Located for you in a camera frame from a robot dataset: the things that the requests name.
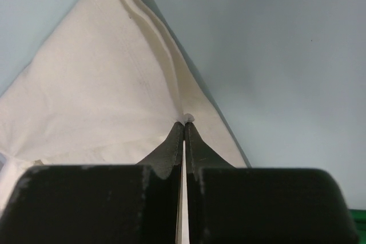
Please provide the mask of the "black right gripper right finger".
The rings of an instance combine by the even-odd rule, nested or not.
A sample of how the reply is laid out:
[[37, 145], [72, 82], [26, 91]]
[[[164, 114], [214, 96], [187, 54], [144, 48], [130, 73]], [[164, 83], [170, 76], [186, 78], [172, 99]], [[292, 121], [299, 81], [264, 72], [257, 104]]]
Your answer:
[[359, 243], [333, 177], [320, 169], [236, 168], [185, 126], [191, 243]]

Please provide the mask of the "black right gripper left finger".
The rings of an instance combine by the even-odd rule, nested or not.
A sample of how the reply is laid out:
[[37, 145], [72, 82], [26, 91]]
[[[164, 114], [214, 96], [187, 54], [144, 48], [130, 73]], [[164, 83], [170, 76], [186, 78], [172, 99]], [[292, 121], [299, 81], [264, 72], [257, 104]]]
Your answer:
[[29, 168], [1, 217], [2, 243], [176, 243], [184, 127], [134, 165]]

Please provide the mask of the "cream white t shirt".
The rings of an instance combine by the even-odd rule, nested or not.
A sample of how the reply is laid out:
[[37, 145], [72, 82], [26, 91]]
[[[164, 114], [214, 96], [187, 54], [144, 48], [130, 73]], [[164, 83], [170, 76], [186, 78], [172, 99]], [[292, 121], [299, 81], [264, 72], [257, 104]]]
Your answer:
[[245, 167], [159, 17], [141, 0], [79, 0], [1, 96], [1, 217], [29, 168], [134, 165], [175, 123]]

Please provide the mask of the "green folded t shirt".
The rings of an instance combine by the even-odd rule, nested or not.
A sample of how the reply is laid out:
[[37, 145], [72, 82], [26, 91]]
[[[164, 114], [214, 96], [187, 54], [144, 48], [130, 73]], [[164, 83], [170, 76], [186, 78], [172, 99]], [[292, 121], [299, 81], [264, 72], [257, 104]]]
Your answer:
[[366, 211], [351, 209], [351, 216], [358, 230], [365, 230], [366, 227]]

